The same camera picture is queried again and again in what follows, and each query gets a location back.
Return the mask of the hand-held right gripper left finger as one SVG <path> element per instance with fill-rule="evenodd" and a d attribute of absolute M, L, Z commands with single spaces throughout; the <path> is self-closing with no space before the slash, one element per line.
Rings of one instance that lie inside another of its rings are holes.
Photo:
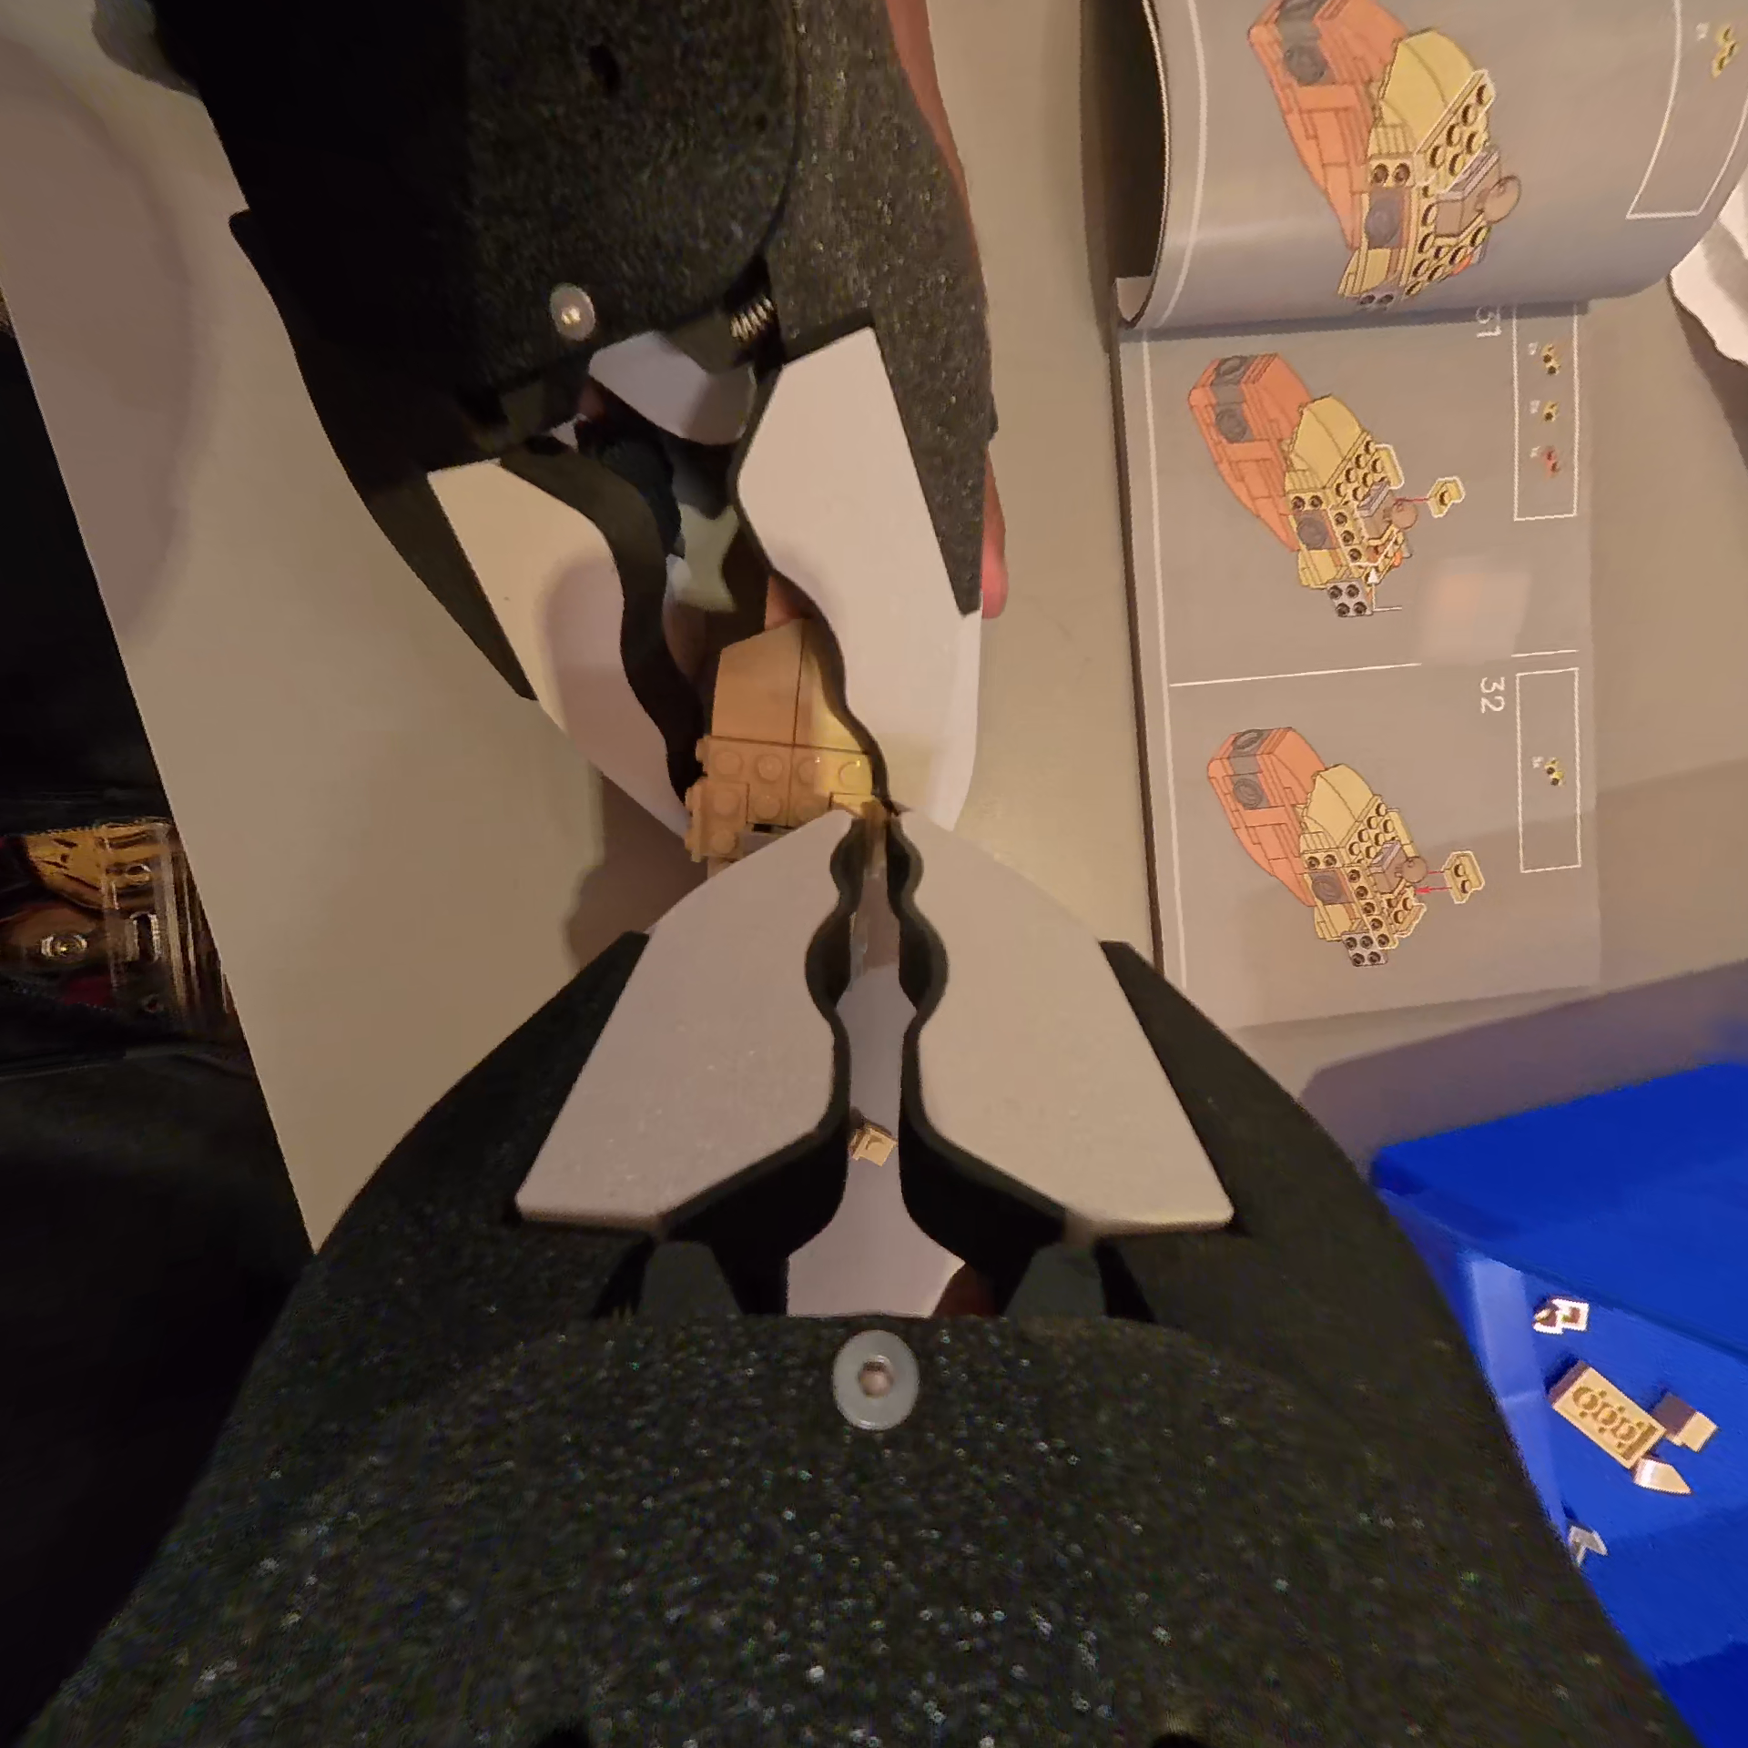
<path fill-rule="evenodd" d="M 774 1189 L 773 1231 L 824 1228 L 843 1192 L 838 1003 L 868 839 L 858 816 L 820 816 L 647 930 L 517 1212 L 679 1235 Z"/>

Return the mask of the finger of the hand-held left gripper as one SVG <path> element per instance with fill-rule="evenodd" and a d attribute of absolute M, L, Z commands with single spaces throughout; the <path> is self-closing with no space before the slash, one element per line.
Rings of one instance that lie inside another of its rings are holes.
<path fill-rule="evenodd" d="M 518 448 L 431 473 L 428 485 L 536 700 L 683 836 L 705 714 L 668 642 L 668 552 L 642 493 L 569 448 Z"/>
<path fill-rule="evenodd" d="M 873 326 L 774 374 L 733 480 L 761 556 L 829 634 L 827 689 L 878 757 L 881 793 L 957 828 L 976 767 L 982 617 L 956 600 Z"/>

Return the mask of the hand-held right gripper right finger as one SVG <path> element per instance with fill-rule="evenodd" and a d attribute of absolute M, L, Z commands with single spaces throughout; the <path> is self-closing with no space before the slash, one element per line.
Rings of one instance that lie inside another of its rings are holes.
<path fill-rule="evenodd" d="M 1235 1209 L 1093 930 L 982 847 L 908 812 L 888 902 L 913 1006 L 903 1189 L 938 1239 L 1215 1231 Z"/>

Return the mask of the tan brick vehicle model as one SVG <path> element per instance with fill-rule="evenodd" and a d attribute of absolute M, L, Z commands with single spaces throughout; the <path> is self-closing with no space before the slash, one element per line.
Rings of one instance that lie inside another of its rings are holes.
<path fill-rule="evenodd" d="M 877 767 L 827 689 L 827 640 L 800 617 L 721 651 L 684 847 L 711 877 L 813 819 L 884 818 Z"/>

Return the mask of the grey desk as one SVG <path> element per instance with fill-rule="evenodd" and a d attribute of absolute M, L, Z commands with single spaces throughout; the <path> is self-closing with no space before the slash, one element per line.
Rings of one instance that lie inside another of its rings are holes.
<path fill-rule="evenodd" d="M 961 826 L 1150 946 L 1103 294 L 1116 4 L 931 4 L 991 283 L 1014 600 Z M 604 790 L 365 509 L 226 229 L 197 101 L 94 4 L 5 4 L 5 294 L 182 819 L 303 1222 L 575 963 L 679 845 Z M 1241 1040 L 1379 1145 L 1743 1040 L 1741 379 L 1664 291 L 1587 328 L 1603 972 L 1592 998 Z"/>

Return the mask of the person's left hand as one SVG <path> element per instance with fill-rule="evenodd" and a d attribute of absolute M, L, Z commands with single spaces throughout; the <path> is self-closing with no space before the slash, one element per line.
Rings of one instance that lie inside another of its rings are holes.
<path fill-rule="evenodd" d="M 957 149 L 951 127 L 944 94 L 940 87 L 934 51 L 932 25 L 929 1 L 886 1 L 888 26 L 893 34 L 894 51 L 910 81 L 912 95 L 925 118 L 938 153 L 957 189 L 960 201 L 967 217 L 970 248 L 978 272 L 978 295 L 989 304 L 989 286 L 982 275 L 980 251 L 976 248 L 976 224 L 970 206 L 970 181 L 963 157 Z M 992 452 L 987 452 L 987 480 L 984 480 L 984 509 L 982 509 L 982 558 L 980 558 L 980 610 L 987 620 L 997 617 L 1010 597 L 1010 563 L 1008 563 L 1008 524 L 998 502 L 998 482 L 995 473 Z"/>

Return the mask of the blue plastic bin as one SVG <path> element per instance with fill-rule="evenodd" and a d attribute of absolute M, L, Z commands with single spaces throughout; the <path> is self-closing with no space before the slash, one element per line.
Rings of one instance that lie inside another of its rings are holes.
<path fill-rule="evenodd" d="M 1743 1507 L 1683 1558 L 1577 1564 L 1704 1744 L 1745 1741 L 1745 1070 L 1710 1063 L 1379 1152 L 1372 1183 L 1476 1350 L 1504 1274 L 1650 1305 L 1655 1286 L 1743 1345 Z M 1478 1365 L 1493 1387 L 1493 1378 Z"/>

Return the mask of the shiny clear pouch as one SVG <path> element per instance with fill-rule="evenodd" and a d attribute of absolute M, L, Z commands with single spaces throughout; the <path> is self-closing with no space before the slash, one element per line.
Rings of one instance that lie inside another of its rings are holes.
<path fill-rule="evenodd" d="M 177 826 L 62 823 L 2 839 L 5 982 L 175 1034 L 238 1037 Z"/>

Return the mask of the grey instruction booklet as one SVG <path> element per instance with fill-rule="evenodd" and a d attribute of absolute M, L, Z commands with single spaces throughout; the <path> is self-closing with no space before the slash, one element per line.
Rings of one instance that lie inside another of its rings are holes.
<path fill-rule="evenodd" d="M 1152 931 L 1228 1030 L 1577 990 L 1585 317 L 1743 172 L 1743 4 L 1134 4 Z"/>

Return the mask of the person's black clothing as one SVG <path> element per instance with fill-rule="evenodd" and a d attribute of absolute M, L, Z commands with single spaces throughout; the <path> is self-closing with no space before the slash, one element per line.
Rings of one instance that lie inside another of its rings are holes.
<path fill-rule="evenodd" d="M 25 836 L 168 799 L 18 340 L 2 339 L 2 1729 L 116 1617 L 312 1244 L 239 1047 L 126 1006 Z"/>

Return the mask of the heap of tan bricks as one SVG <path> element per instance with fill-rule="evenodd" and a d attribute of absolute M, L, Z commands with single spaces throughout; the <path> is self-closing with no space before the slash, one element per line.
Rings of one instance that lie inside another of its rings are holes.
<path fill-rule="evenodd" d="M 1504 1274 L 1476 1352 L 1523 1472 L 1575 1567 L 1625 1555 L 1683 1558 L 1743 1507 L 1743 1345 L 1693 1322 L 1681 1289 L 1650 1305 L 1575 1297 Z"/>

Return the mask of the white paper bag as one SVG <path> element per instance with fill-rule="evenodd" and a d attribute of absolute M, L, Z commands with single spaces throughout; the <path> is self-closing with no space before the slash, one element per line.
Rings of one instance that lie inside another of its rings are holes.
<path fill-rule="evenodd" d="M 1745 363 L 1745 177 L 1693 249 L 1675 262 L 1666 283 L 1715 350 Z"/>

